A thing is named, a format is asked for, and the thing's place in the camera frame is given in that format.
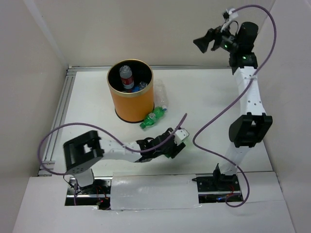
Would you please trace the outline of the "green bottle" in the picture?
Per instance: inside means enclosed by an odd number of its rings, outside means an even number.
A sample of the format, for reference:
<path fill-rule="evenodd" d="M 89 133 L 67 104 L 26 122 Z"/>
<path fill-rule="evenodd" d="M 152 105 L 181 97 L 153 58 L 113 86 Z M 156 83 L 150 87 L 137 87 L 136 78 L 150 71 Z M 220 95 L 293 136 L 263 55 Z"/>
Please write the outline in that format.
<path fill-rule="evenodd" d="M 183 152 L 183 151 L 185 151 L 185 149 L 189 149 L 191 146 L 192 146 L 192 141 L 189 139 L 189 138 L 187 138 L 185 141 L 184 141 L 184 143 L 185 143 L 185 147 L 183 148 L 183 150 L 181 151 L 181 152 Z M 169 152 L 169 149 L 172 147 L 172 146 L 174 146 L 174 145 L 176 145 L 176 143 L 175 143 L 175 141 L 172 139 L 171 141 L 170 141 L 170 145 L 169 145 L 169 148 L 165 151 L 166 153 L 164 154 L 166 157 L 167 157 L 167 154 L 168 154 L 168 152 Z"/>
<path fill-rule="evenodd" d="M 147 127 L 155 125 L 165 114 L 167 111 L 167 106 L 158 106 L 155 107 L 152 112 L 150 112 L 146 118 L 140 123 L 140 128 L 145 129 Z"/>

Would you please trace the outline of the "clear bottle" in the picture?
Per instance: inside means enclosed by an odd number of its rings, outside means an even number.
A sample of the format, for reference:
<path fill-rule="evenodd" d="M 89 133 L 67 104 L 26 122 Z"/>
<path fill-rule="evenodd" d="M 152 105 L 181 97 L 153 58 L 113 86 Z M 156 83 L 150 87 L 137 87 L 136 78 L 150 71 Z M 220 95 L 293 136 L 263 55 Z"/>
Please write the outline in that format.
<path fill-rule="evenodd" d="M 157 104 L 157 106 L 161 107 L 164 111 L 167 111 L 168 97 L 165 85 L 162 80 L 154 81 L 154 95 L 155 95 L 155 103 Z"/>
<path fill-rule="evenodd" d="M 144 88 L 147 87 L 147 85 L 148 85 L 148 83 L 146 83 L 146 82 L 140 82 L 138 87 L 140 90 L 143 90 Z"/>

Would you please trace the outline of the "red label water bottle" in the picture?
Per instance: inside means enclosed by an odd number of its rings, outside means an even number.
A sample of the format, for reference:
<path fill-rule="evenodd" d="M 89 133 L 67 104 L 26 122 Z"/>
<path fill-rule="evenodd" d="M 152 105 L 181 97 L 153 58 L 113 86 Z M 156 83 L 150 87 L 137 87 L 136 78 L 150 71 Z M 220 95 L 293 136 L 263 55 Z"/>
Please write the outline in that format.
<path fill-rule="evenodd" d="M 134 78 L 131 68 L 129 66 L 121 66 L 119 69 L 119 74 L 124 89 L 132 89 L 134 87 Z"/>

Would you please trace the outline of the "green bottle front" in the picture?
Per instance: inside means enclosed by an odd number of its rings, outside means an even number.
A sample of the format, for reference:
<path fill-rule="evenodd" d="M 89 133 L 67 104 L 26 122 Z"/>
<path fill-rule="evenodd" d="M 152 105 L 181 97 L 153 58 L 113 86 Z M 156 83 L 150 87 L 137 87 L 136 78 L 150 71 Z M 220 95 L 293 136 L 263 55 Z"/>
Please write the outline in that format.
<path fill-rule="evenodd" d="M 181 152 L 183 152 L 183 151 L 185 151 L 185 149 L 189 149 L 191 146 L 192 146 L 192 141 L 189 139 L 189 138 L 187 138 L 185 141 L 184 141 L 184 143 L 185 143 L 185 147 L 183 148 L 183 150 L 181 151 Z M 169 148 L 165 151 L 166 153 L 164 154 L 166 157 L 167 157 L 167 154 L 168 154 L 168 152 L 169 152 L 169 149 L 172 147 L 172 146 L 174 146 L 174 145 L 176 145 L 176 143 L 175 143 L 175 141 L 172 139 L 171 141 L 170 141 L 170 145 L 169 145 Z"/>

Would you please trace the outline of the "blue label water bottle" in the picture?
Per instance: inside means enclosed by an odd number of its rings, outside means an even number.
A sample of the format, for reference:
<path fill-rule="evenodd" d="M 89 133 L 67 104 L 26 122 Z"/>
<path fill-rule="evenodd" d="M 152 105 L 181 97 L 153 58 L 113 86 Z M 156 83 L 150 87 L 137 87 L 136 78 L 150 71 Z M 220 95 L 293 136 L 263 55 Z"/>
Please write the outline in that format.
<path fill-rule="evenodd" d="M 138 92 L 140 91 L 140 87 L 139 86 L 135 86 L 133 89 L 132 89 L 132 92 L 135 93 L 135 92 Z"/>

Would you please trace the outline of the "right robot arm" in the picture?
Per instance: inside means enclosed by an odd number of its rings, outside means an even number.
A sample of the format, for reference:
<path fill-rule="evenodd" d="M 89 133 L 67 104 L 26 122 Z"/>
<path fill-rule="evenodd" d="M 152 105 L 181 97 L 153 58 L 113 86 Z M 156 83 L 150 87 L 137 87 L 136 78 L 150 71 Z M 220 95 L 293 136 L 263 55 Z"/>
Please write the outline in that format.
<path fill-rule="evenodd" d="M 237 179 L 237 167 L 246 154 L 260 143 L 270 129 L 273 118 L 266 114 L 262 105 L 256 71 L 258 62 L 252 49 L 258 35 L 258 26 L 253 22 L 244 22 L 237 33 L 221 26 L 209 29 L 205 36 L 195 39 L 194 44 L 205 53 L 210 42 L 212 51 L 222 48 L 229 52 L 229 65 L 235 78 L 240 104 L 240 116 L 229 127 L 230 145 L 225 162 L 217 165 L 210 182 L 217 190 L 234 185 Z"/>

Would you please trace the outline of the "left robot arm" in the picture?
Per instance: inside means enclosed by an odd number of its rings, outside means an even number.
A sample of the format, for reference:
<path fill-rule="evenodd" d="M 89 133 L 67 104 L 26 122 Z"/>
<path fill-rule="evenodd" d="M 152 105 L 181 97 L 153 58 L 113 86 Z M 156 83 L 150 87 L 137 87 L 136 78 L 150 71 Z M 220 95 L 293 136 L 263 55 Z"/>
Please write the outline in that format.
<path fill-rule="evenodd" d="M 184 141 L 188 136 L 188 131 L 183 128 L 176 132 L 168 128 L 156 138 L 127 143 L 126 146 L 134 150 L 132 152 L 117 141 L 102 140 L 98 132 L 92 130 L 64 143 L 66 174 L 75 178 L 79 192 L 91 194 L 98 187 L 91 167 L 100 160 L 146 163 L 161 155 L 173 159 L 186 146 Z"/>

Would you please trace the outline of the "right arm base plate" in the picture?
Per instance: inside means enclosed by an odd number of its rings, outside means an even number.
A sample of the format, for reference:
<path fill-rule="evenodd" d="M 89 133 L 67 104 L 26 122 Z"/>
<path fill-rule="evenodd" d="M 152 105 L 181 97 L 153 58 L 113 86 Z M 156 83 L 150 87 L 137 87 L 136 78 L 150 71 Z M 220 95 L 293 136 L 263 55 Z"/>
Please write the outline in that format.
<path fill-rule="evenodd" d="M 203 203 L 239 202 L 243 196 L 236 175 L 216 178 L 212 175 L 199 175 L 192 179 L 197 185 L 198 200 Z"/>

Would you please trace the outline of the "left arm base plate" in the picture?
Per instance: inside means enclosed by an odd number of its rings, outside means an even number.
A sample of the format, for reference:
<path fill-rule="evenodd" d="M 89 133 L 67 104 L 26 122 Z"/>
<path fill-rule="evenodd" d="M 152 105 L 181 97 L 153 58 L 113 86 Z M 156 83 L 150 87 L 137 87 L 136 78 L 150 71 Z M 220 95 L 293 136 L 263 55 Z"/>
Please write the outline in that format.
<path fill-rule="evenodd" d="M 94 206 L 99 210 L 111 210 L 112 177 L 95 177 L 94 184 L 81 188 L 76 179 L 70 177 L 67 183 L 65 206 Z"/>

